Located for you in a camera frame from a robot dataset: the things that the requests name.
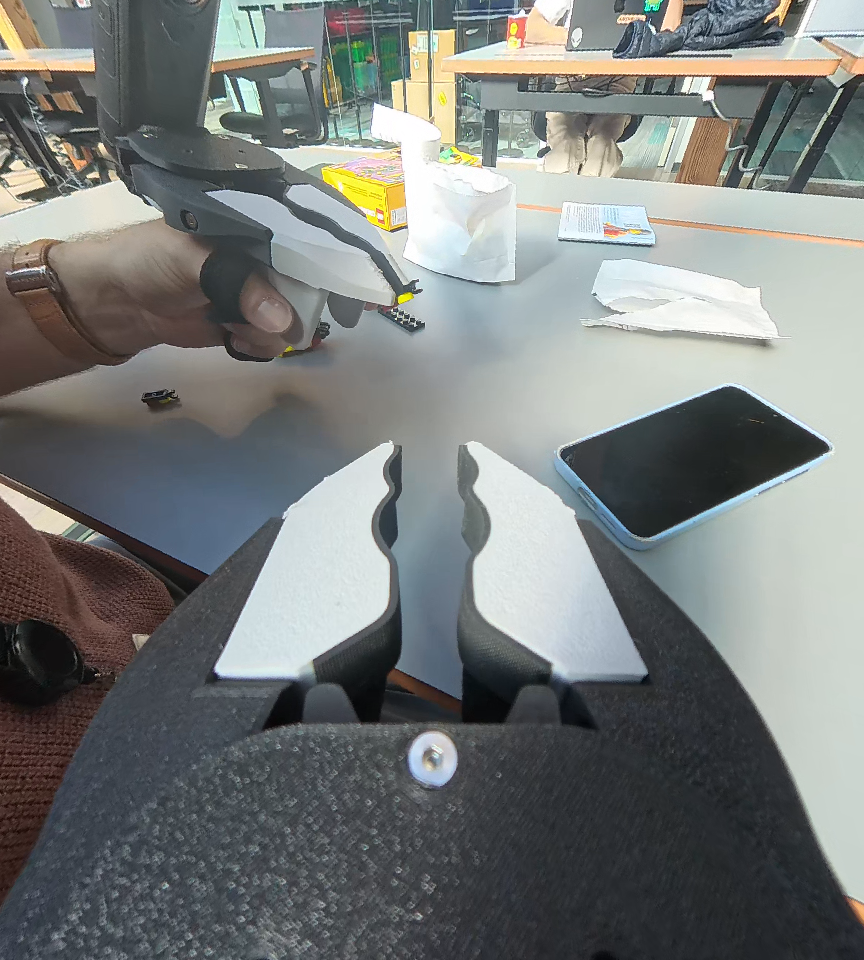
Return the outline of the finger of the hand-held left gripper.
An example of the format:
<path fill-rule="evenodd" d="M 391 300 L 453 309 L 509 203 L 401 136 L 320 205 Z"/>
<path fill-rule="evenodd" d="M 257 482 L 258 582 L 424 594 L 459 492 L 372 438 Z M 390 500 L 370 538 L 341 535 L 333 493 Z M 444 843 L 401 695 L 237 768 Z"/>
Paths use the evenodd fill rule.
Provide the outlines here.
<path fill-rule="evenodd" d="M 401 269 L 385 234 L 342 193 L 321 180 L 287 182 L 285 206 L 299 220 L 367 254 L 396 297 L 411 294 L 411 281 Z"/>
<path fill-rule="evenodd" d="M 230 189 L 207 194 L 271 231 L 270 267 L 282 276 L 366 304 L 398 303 L 366 253 L 299 220 L 280 200 Z"/>

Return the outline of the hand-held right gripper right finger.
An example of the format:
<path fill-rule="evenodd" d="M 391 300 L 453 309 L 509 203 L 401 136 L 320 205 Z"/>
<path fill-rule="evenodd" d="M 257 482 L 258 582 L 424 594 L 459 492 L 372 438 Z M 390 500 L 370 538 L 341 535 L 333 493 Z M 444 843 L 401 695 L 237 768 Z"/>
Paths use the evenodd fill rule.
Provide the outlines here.
<path fill-rule="evenodd" d="M 459 450 L 465 568 L 458 643 L 489 691 L 648 676 L 575 512 L 478 441 Z"/>

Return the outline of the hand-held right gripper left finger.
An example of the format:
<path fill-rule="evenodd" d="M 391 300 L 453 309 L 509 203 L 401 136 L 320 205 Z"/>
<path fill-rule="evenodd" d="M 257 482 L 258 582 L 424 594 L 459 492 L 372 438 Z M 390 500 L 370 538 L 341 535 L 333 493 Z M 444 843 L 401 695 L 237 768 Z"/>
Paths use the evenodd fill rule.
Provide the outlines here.
<path fill-rule="evenodd" d="M 285 511 L 215 666 L 220 681 L 382 682 L 401 654 L 401 447 L 385 441 Z"/>

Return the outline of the black red yellow lego build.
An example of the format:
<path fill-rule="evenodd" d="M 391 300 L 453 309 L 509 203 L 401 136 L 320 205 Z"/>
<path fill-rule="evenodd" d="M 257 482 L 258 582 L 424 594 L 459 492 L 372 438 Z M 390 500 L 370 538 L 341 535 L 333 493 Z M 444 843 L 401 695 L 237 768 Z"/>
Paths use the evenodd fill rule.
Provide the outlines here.
<path fill-rule="evenodd" d="M 282 354 L 279 355 L 279 358 L 291 358 L 296 357 L 302 354 L 308 354 L 312 351 L 317 350 L 331 334 L 331 324 L 328 321 L 322 320 L 319 322 L 315 334 L 312 337 L 311 341 L 306 345 L 306 347 L 298 348 L 296 346 L 290 345 L 287 347 Z"/>

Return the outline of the torn printed white paper bag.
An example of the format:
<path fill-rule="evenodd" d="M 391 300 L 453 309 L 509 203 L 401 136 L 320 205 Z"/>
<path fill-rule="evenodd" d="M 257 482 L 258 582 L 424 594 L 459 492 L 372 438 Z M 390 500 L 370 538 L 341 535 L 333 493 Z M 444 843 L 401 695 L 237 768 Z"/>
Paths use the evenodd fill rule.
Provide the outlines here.
<path fill-rule="evenodd" d="M 375 139 L 400 147 L 408 236 L 404 258 L 453 279 L 516 279 L 516 186 L 489 169 L 440 162 L 439 130 L 411 114 L 373 105 Z"/>

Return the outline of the large plain white paper bag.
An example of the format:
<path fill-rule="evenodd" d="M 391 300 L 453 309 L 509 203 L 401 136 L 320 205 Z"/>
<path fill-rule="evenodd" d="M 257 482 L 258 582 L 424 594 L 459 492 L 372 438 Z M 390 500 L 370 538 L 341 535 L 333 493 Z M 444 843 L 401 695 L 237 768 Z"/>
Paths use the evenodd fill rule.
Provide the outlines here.
<path fill-rule="evenodd" d="M 605 260 L 592 296 L 608 314 L 582 318 L 586 328 L 762 342 L 781 338 L 762 305 L 760 289 L 705 273 L 632 259 Z"/>

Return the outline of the colourful cardboard lego box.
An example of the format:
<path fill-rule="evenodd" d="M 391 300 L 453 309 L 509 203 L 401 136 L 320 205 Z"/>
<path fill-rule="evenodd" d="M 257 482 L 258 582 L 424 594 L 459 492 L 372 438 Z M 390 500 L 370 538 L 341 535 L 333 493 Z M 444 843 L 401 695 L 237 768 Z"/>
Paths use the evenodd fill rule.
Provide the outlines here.
<path fill-rule="evenodd" d="M 495 188 L 494 176 L 473 155 L 439 143 L 428 145 L 425 153 L 426 160 L 436 164 L 433 172 L 447 174 L 446 183 L 457 186 L 460 195 L 484 196 Z M 407 225 L 401 150 L 332 163 L 322 168 L 320 176 L 378 229 L 394 233 Z"/>

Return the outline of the person's left hand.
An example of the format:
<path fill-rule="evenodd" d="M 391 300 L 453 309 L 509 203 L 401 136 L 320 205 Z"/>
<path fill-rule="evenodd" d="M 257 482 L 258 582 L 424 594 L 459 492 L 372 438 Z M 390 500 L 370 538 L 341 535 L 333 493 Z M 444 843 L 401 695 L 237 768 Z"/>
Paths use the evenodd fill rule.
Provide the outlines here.
<path fill-rule="evenodd" d="M 186 350 L 223 346 L 259 359 L 282 354 L 294 335 L 293 306 L 261 271 L 246 279 L 241 323 L 210 319 L 199 284 L 213 247 L 164 221 L 53 246 L 49 263 L 85 333 L 111 354 L 135 355 L 167 345 Z"/>

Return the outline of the grey top office desk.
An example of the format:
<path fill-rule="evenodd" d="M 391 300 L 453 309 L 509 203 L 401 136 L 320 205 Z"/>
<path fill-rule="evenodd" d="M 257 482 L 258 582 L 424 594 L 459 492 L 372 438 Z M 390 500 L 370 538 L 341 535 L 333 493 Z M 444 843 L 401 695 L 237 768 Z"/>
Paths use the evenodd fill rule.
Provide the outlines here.
<path fill-rule="evenodd" d="M 149 124 L 172 129 L 204 127 L 213 77 L 225 77 L 247 68 L 301 63 L 311 57 L 308 47 L 266 49 L 226 48 L 204 52 L 186 47 L 131 47 L 120 54 L 91 49 L 0 50 L 0 94 L 20 95 L 22 80 L 28 91 L 50 95 L 71 91 L 77 82 L 87 97 L 104 105 L 112 100 L 108 83 L 133 81 L 133 93 L 142 103 L 132 110 L 131 130 Z"/>

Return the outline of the black office chair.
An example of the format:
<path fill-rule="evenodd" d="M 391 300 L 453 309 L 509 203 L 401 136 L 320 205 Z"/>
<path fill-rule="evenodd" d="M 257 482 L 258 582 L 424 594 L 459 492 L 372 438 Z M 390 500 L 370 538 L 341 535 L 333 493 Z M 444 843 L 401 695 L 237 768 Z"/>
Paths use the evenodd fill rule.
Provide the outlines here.
<path fill-rule="evenodd" d="M 253 112 L 238 109 L 223 114 L 221 127 L 275 149 L 318 146 L 328 138 L 321 76 L 325 8 L 321 4 L 267 8 L 263 22 L 264 48 L 308 47 L 313 54 L 302 62 L 250 67 L 229 75 L 238 104 L 244 105 L 239 82 L 247 80 L 256 87 L 259 107 Z"/>

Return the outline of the black smartphone blue case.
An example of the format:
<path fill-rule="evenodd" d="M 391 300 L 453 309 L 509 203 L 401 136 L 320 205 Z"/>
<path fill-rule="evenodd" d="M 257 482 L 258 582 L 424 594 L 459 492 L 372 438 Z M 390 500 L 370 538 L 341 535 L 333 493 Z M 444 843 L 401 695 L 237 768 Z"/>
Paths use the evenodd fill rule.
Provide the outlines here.
<path fill-rule="evenodd" d="M 558 474 L 621 546 L 655 546 L 806 474 L 833 444 L 736 384 L 560 446 Z"/>

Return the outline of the white blue instruction leaflet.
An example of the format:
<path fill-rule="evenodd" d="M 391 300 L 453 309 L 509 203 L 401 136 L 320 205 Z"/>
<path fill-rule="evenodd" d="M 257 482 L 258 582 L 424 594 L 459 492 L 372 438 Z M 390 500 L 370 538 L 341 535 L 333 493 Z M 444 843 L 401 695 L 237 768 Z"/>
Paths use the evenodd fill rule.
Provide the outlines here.
<path fill-rule="evenodd" d="M 656 238 L 641 205 L 566 201 L 562 204 L 560 242 L 651 248 Z"/>

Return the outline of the wood edged desk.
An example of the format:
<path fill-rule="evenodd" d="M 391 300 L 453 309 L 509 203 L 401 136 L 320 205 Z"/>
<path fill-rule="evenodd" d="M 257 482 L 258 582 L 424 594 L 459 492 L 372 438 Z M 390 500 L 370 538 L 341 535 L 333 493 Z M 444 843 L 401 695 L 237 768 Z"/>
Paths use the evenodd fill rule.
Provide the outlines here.
<path fill-rule="evenodd" d="M 497 162 L 501 111 L 561 114 L 628 114 L 691 118 L 723 125 L 749 120 L 739 153 L 757 145 L 781 87 L 795 88 L 794 110 L 813 81 L 829 79 L 837 92 L 787 180 L 784 190 L 801 193 L 809 184 L 858 89 L 864 84 L 864 40 L 786 39 L 774 47 L 726 52 L 678 52 L 659 57 L 616 58 L 610 51 L 568 52 L 563 47 L 532 45 L 511 51 L 503 44 L 446 58 L 444 70 L 481 84 L 483 164 Z M 709 78 L 709 93 L 592 95 L 529 89 L 536 78 L 572 76 L 641 79 Z"/>

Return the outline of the dark blue jacket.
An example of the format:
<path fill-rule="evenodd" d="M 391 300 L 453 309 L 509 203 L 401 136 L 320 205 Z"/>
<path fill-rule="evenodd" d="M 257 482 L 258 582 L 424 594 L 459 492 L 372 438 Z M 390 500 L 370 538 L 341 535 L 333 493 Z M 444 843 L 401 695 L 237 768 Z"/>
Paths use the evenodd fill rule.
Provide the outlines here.
<path fill-rule="evenodd" d="M 624 30 L 613 57 L 655 59 L 680 51 L 707 54 L 776 46 L 785 40 L 779 6 L 778 1 L 709 1 L 676 30 L 655 30 L 635 21 Z"/>

